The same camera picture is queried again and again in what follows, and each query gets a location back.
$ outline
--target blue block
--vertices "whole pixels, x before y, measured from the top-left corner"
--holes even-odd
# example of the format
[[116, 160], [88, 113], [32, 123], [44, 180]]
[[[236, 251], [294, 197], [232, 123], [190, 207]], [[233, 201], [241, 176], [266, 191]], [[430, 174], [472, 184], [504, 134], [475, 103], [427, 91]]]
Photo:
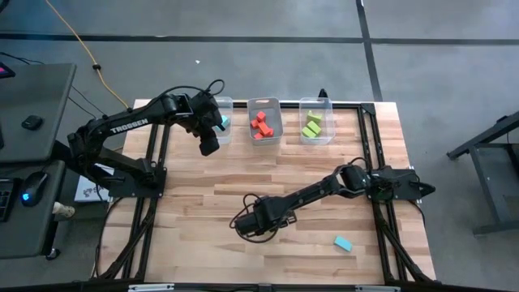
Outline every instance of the blue block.
[[351, 243], [349, 241], [347, 241], [346, 239], [342, 238], [341, 236], [337, 236], [335, 238], [334, 243], [336, 245], [338, 245], [339, 247], [344, 248], [347, 251], [351, 251]]
[[[227, 116], [225, 116], [225, 115], [222, 115], [222, 116], [221, 116], [221, 125], [222, 125], [225, 129], [227, 129], [227, 126], [230, 125], [230, 120], [229, 120], [229, 118], [227, 118]], [[221, 131], [219, 127], [213, 127], [213, 129], [214, 129], [215, 131]]]

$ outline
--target black desk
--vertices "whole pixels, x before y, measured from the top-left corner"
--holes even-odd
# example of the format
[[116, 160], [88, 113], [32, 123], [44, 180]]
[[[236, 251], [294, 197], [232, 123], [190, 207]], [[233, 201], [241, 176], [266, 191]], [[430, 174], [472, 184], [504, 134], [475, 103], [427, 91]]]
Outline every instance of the black desk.
[[[12, 66], [16, 77], [0, 79], [0, 163], [47, 161], [71, 90], [73, 64]], [[45, 121], [37, 131], [21, 127], [29, 115]]]
[[[41, 170], [46, 163], [34, 163], [23, 168], [14, 167], [15, 171], [5, 174], [5, 177], [25, 179], [31, 173]], [[0, 176], [12, 170], [13, 167], [0, 167]], [[62, 179], [65, 174], [65, 163], [54, 161], [48, 164], [44, 171], [49, 174], [45, 184], [45, 192], [40, 203], [34, 207], [24, 207], [19, 195], [11, 210], [7, 222], [0, 223], [0, 259], [20, 258], [38, 255], [48, 255], [52, 248], [54, 232], [57, 228], [54, 222], [52, 208], [61, 191]]]

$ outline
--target computer mouse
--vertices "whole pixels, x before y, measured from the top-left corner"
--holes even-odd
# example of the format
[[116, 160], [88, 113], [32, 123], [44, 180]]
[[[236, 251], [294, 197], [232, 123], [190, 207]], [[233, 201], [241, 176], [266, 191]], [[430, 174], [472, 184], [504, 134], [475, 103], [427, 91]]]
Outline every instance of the computer mouse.
[[22, 205], [33, 207], [40, 203], [49, 175], [43, 171], [30, 174], [24, 181], [20, 194]]

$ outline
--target black floor stripe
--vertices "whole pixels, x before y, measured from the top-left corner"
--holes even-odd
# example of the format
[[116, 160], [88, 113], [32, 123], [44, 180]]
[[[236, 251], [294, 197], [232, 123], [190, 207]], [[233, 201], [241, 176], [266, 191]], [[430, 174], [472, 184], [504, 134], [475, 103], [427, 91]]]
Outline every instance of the black floor stripe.
[[375, 57], [371, 46], [370, 31], [367, 28], [366, 12], [362, 0], [357, 0], [358, 21], [362, 38], [364, 39], [364, 52], [366, 53], [367, 73], [370, 76], [371, 90], [375, 101], [382, 101], [382, 91], [380, 90], [379, 77], [376, 73]]
[[371, 38], [377, 45], [519, 45], [518, 39], [413, 39], [413, 38]]
[[[361, 37], [79, 35], [83, 41], [361, 44]], [[71, 34], [0, 33], [3, 40], [77, 41]]]

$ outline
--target green block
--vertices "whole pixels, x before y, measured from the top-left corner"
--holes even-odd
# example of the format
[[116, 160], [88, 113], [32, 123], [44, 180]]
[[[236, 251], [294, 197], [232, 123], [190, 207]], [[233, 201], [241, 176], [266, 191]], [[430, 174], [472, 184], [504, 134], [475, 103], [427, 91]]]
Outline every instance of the green block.
[[308, 129], [307, 127], [304, 127], [302, 130], [301, 130], [301, 133], [303, 136], [305, 137], [308, 137], [308, 138], [315, 138], [315, 133], [313, 131], [311, 131], [310, 129]]
[[315, 135], [319, 135], [321, 133], [321, 128], [317, 126], [317, 124], [314, 121], [310, 121], [306, 127], [313, 131]]
[[308, 110], [307, 122], [315, 122], [317, 125], [319, 125], [321, 124], [321, 119], [323, 119], [322, 114], [313, 114], [311, 110]]

